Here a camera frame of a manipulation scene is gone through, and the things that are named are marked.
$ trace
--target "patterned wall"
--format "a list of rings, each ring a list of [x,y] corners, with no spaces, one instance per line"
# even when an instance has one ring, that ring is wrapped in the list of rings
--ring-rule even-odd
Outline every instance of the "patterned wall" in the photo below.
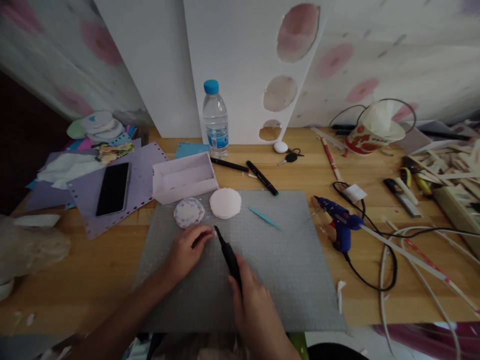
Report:
[[[337,0],[289,126],[326,126],[382,98],[404,100],[421,120],[477,109],[480,0]],[[400,103],[394,112],[412,118]]]
[[[152,123],[93,0],[0,0],[0,15],[0,66],[54,109]],[[466,116],[480,104],[480,0],[337,0],[299,91],[292,127],[387,97],[419,119]]]
[[[93,0],[0,0],[0,15],[0,66],[52,108],[152,124]]]

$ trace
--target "red pencil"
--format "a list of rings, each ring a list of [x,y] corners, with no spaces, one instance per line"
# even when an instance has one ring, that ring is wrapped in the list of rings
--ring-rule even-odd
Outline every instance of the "red pencil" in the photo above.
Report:
[[[334,161],[334,158],[332,157],[332,153],[330,152],[329,145],[327,144],[327,142],[325,141],[325,138],[323,136],[320,139],[321,139],[321,142],[323,143],[323,147],[325,148],[326,156],[328,157],[328,161],[330,161],[330,166],[331,166],[331,169],[333,170],[333,173],[336,176],[336,179],[338,181],[342,182],[343,181],[342,175],[340,174],[340,171],[337,168],[337,165],[335,165],[335,161]]]

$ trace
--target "smartphone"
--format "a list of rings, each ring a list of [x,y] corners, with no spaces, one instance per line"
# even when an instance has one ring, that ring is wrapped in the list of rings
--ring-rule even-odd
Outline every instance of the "smartphone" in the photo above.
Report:
[[[105,169],[96,206],[96,216],[115,214],[126,209],[130,167],[129,162],[124,162]]]

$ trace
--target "key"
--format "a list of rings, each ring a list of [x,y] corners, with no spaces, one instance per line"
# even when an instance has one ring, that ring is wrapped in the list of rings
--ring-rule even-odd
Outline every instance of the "key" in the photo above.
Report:
[[[293,150],[289,148],[286,152],[287,153],[295,153],[297,156],[305,156],[302,153],[300,153],[300,149],[298,147],[294,148]]]
[[[289,154],[286,155],[285,157],[285,160],[283,161],[280,161],[277,166],[280,166],[280,165],[283,165],[285,163],[293,163],[294,161],[296,161],[298,159],[298,155],[294,152],[291,152]]]

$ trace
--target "water bottle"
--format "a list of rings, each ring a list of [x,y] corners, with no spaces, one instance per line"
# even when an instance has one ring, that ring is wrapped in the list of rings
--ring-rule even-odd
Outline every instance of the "water bottle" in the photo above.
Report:
[[[222,159],[229,150],[229,115],[224,100],[219,94],[219,82],[207,80],[203,83],[205,100],[203,101],[203,122],[205,123],[210,155]]]

